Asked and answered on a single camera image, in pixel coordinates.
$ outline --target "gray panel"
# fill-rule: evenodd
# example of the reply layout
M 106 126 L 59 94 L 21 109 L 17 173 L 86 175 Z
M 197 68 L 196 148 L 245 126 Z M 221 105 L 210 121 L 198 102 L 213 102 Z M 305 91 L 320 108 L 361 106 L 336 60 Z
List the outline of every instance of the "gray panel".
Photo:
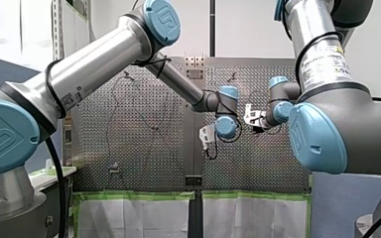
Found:
M 185 189 L 184 104 L 145 68 L 127 67 L 81 102 L 72 121 L 75 190 Z
M 183 59 L 174 60 L 186 67 Z M 204 61 L 206 89 L 224 84 L 239 87 L 240 115 L 249 101 L 259 109 L 268 104 L 270 77 L 294 74 L 294 62 L 286 59 Z M 196 124 L 203 124 L 203 118 L 211 123 L 214 114 L 197 114 L 199 122 L 179 96 L 146 69 L 130 66 L 125 71 L 72 110 L 72 158 L 78 166 L 75 190 L 184 190 L 185 175 L 202 171 L 204 189 L 309 192 L 309 173 L 292 155 L 286 126 L 276 135 L 257 136 L 244 126 L 238 142 L 218 141 L 217 160 L 206 161 L 196 136 L 202 125 Z M 236 79 L 228 82 L 235 71 Z M 119 164 L 118 174 L 109 172 L 114 163 Z
M 205 86 L 211 90 L 225 84 L 237 86 L 238 114 L 242 116 L 249 102 L 254 109 L 265 109 L 269 104 L 269 79 L 277 75 L 293 79 L 293 64 L 290 59 L 206 59 Z M 233 73 L 235 79 L 229 81 Z M 206 124 L 213 121 L 214 115 L 207 114 Z M 309 192 L 309 173 L 293 157 L 287 131 L 287 125 L 283 125 L 280 132 L 270 132 L 274 135 L 252 135 L 251 128 L 244 125 L 237 142 L 218 141 L 218 158 L 203 163 L 204 189 Z

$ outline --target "blue joint cap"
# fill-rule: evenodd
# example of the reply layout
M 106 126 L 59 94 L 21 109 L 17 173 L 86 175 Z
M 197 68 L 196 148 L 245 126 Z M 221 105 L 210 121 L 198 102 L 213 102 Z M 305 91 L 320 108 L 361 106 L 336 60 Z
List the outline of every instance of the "blue joint cap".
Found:
M 347 167 L 345 144 L 330 118 L 310 103 L 290 112 L 290 142 L 299 162 L 314 172 L 341 174 Z
M 0 174 L 21 167 L 36 151 L 39 125 L 24 108 L 0 100 Z
M 285 76 L 275 76 L 270 79 L 269 88 L 273 88 L 275 85 L 283 83 L 283 82 L 289 82 L 289 79 Z
M 278 123 L 286 123 L 289 121 L 290 111 L 293 108 L 293 104 L 288 101 L 282 101 L 278 103 L 273 111 L 274 119 Z
M 229 116 L 220 116 L 215 121 L 215 132 L 218 137 L 231 139 L 236 133 L 237 125 Z
M 148 29 L 164 46 L 171 46 L 181 35 L 181 21 L 169 1 L 146 0 L 144 19 Z
M 220 86 L 219 93 L 234 98 L 236 100 L 239 99 L 239 90 L 235 86 Z

